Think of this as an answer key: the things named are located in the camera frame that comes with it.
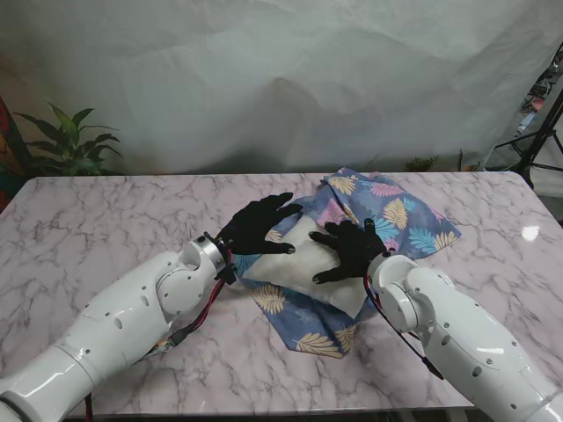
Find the white curtain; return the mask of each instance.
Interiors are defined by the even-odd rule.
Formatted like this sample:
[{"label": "white curtain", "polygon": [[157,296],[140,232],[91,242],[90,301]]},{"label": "white curtain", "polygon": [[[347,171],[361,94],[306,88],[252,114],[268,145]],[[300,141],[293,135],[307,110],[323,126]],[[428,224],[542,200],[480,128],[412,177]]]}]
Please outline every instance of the white curtain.
[{"label": "white curtain", "polygon": [[11,111],[95,107],[132,174],[477,160],[563,36],[561,0],[0,4]]}]

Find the white marble surface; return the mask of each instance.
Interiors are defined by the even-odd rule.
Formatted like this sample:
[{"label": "white marble surface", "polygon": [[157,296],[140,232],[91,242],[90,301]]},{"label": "white marble surface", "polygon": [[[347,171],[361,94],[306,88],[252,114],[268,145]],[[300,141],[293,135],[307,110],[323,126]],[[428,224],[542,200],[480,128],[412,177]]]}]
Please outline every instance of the white marble surface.
[{"label": "white marble surface", "polygon": [[[481,302],[563,381],[563,229],[512,173],[395,173],[462,237],[423,261]],[[0,375],[48,347],[100,290],[160,251],[216,233],[249,200],[310,194],[320,175],[40,178],[0,216]],[[531,241],[537,228],[537,237]],[[224,291],[170,353],[94,391],[98,414],[465,406],[379,317],[336,360],[291,352],[251,297]]]}]

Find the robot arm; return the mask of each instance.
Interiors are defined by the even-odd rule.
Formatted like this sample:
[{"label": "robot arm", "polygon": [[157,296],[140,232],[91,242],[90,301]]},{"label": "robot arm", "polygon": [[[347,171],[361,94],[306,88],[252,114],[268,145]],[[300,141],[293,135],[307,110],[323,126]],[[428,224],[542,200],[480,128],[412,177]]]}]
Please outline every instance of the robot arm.
[{"label": "robot arm", "polygon": [[557,387],[514,336],[458,292],[447,274],[404,256],[377,257],[368,274],[373,274],[373,287],[391,325],[399,332],[415,332],[444,378],[493,420],[563,420],[563,396]]},{"label": "robot arm", "polygon": [[62,420],[96,385],[142,359],[176,317],[199,303],[225,265],[215,244],[201,236],[181,253],[156,255],[115,281],[62,338],[0,381],[0,420]]}]

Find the black tripod stand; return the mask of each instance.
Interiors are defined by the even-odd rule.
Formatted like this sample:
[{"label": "black tripod stand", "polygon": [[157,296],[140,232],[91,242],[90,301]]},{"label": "black tripod stand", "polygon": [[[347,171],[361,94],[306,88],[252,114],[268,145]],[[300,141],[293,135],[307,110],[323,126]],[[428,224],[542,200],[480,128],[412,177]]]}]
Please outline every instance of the black tripod stand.
[{"label": "black tripod stand", "polygon": [[[559,137],[557,136],[557,131],[555,130],[555,125],[557,124],[559,118],[561,117],[561,114],[563,114],[563,91],[559,93],[557,99],[553,103],[552,109],[545,117],[544,123],[542,123],[542,126],[539,128],[537,132],[533,132],[525,136],[520,136],[519,138],[513,139],[512,141],[504,142],[501,145],[497,145],[496,147],[494,147],[495,149],[497,149],[500,147],[504,147],[506,145],[512,145],[512,148],[514,148],[515,151],[518,153],[521,159],[517,164],[512,166],[510,170],[522,174],[527,167],[534,166],[540,169],[563,171],[563,168],[561,167],[554,167],[552,165],[534,163],[537,154],[544,147],[545,142],[550,137],[553,137],[553,140],[555,141],[555,143],[557,143],[557,146],[561,151],[561,154],[563,154],[563,145],[561,145],[561,141],[559,140]],[[518,147],[517,143],[524,139],[531,138],[532,136],[534,136],[534,140],[531,143],[530,147],[527,148],[525,151],[522,151]]]}]

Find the blue floral cloth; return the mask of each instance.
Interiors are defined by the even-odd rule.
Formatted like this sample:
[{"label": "blue floral cloth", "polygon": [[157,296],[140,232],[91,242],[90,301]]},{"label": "blue floral cloth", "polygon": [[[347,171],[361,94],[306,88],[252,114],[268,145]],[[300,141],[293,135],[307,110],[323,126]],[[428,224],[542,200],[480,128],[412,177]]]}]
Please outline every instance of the blue floral cloth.
[{"label": "blue floral cloth", "polygon": [[[321,181],[316,195],[295,202],[303,205],[303,215],[320,226],[346,219],[363,225],[366,218],[371,218],[385,246],[410,259],[427,257],[460,236],[452,222],[379,173],[366,177],[340,169]],[[302,214],[286,218],[268,237],[280,240]],[[288,349],[334,358],[346,355],[354,346],[356,324],[372,315],[373,305],[366,300],[360,314],[352,318],[332,305],[289,288],[246,279],[245,271],[259,257],[235,256],[237,275],[252,290],[254,301]]]}]

